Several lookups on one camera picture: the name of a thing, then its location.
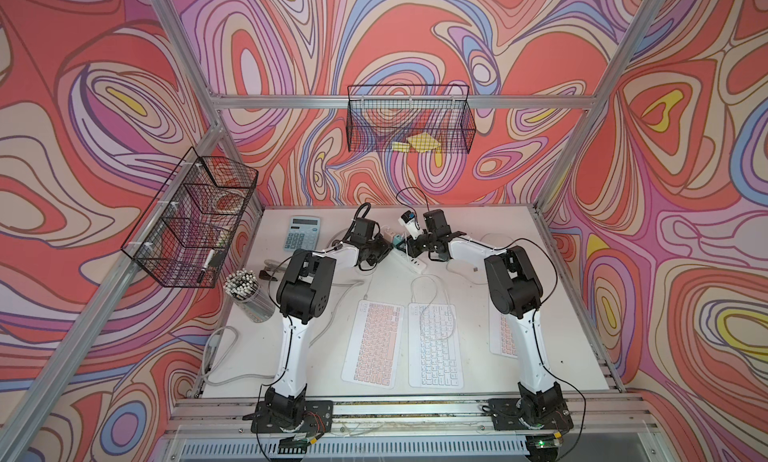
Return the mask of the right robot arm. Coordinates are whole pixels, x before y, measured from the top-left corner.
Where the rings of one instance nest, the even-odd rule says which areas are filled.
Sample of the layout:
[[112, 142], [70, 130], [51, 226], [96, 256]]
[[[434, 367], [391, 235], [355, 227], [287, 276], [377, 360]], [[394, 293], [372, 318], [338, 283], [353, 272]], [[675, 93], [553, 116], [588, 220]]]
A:
[[537, 313], [545, 301], [543, 284], [525, 250], [519, 245], [492, 247], [454, 231], [440, 209], [424, 214], [420, 223], [416, 213], [407, 210], [398, 223], [408, 233], [406, 253], [422, 253], [438, 262], [459, 260], [482, 269], [486, 276], [490, 302], [507, 319], [515, 340], [520, 363], [520, 394], [541, 404], [562, 395], [560, 384], [549, 371], [546, 350], [541, 340]]

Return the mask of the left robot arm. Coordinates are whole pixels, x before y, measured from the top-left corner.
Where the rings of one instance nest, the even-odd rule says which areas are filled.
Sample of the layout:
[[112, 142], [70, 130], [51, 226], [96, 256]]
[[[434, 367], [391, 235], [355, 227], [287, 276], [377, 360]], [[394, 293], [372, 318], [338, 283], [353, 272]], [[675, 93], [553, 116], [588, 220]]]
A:
[[283, 322], [278, 372], [261, 390], [266, 407], [275, 412], [304, 411], [310, 347], [307, 332], [330, 301], [335, 272], [363, 264], [373, 267], [390, 250], [379, 224], [368, 217], [371, 207], [369, 202], [358, 206], [350, 226], [331, 247], [322, 251], [298, 248], [285, 261], [287, 268], [275, 296]]

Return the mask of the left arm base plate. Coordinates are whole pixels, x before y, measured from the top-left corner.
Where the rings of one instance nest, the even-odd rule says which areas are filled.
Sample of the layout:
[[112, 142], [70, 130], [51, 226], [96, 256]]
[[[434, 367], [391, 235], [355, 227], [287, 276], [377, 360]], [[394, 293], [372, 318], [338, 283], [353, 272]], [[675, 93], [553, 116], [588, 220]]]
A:
[[332, 428], [334, 403], [331, 400], [291, 402], [288, 406], [261, 401], [251, 421], [254, 434], [324, 434]]

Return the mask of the white power strip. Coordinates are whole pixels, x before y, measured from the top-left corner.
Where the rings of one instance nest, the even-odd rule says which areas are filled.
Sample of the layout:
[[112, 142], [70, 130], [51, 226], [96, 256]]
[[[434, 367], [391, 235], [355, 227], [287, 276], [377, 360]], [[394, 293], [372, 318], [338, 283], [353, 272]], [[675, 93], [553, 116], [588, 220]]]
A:
[[428, 268], [426, 263], [409, 256], [406, 252], [399, 249], [393, 249], [390, 252], [390, 256], [416, 275], [423, 275]]

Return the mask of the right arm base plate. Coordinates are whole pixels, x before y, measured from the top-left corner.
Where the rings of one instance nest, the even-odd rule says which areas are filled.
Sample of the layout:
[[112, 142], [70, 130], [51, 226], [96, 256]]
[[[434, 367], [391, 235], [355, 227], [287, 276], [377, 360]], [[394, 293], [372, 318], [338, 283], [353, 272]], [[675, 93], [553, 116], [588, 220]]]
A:
[[491, 418], [496, 431], [549, 431], [563, 434], [574, 428], [570, 410], [564, 400], [537, 406], [532, 399], [494, 398], [481, 406]]

